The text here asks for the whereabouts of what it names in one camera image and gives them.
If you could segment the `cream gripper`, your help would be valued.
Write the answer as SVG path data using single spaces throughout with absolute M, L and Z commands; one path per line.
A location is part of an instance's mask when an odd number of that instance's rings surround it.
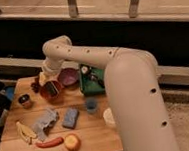
M 45 74 L 47 76 L 56 75 L 60 73 L 61 71 L 61 62 L 59 60 L 55 61 L 55 60 L 47 59 L 47 60 L 44 60 L 42 63 L 43 63 L 43 66 L 42 66 L 43 72 L 40 72 L 39 81 L 38 81 L 41 86 L 45 85 L 46 83 Z

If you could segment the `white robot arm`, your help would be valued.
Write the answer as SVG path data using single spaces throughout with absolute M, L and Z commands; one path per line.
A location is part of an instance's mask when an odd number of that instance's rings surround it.
M 64 61 L 105 70 L 107 100 L 123 151 L 180 151 L 158 86 L 158 63 L 145 50 L 74 46 L 68 36 L 44 43 L 44 78 L 57 75 Z

